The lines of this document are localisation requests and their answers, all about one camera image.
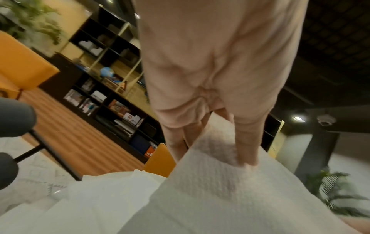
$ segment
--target rug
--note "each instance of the rug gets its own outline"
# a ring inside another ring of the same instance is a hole
[[[32,149],[21,137],[0,138],[0,152],[13,158]],[[38,152],[19,163],[15,181],[0,190],[0,215],[21,203],[32,203],[75,181],[63,168]]]

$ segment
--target hand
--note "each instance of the hand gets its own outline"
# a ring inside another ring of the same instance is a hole
[[[215,111],[234,119],[239,163],[257,165],[306,8],[307,0],[136,2],[151,106],[176,160],[186,152],[183,138],[191,146]]]

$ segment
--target yellow chair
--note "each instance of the yellow chair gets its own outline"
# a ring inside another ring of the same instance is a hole
[[[153,174],[168,177],[175,168],[176,163],[173,160],[167,146],[163,143],[159,144],[153,155],[144,165],[144,171]]]
[[[15,38],[0,31],[0,96],[19,98],[59,70]]]

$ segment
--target black ceiling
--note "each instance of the black ceiling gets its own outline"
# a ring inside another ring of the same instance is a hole
[[[311,0],[277,108],[370,104],[370,1]]]

